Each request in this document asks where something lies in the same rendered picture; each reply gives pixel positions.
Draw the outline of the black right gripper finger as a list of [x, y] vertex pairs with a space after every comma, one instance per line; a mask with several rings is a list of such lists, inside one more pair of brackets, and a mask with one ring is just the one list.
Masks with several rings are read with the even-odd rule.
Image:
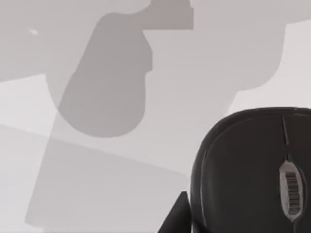
[[157, 233], [191, 233], [192, 218], [186, 191], [182, 191]]

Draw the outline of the black computer mouse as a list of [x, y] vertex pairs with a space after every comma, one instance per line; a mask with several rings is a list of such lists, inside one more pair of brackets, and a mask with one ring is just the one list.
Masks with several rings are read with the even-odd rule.
[[[304, 208], [295, 221], [282, 210], [279, 168], [293, 162]], [[192, 168], [193, 233], [311, 233], [311, 109], [248, 109], [220, 120]]]

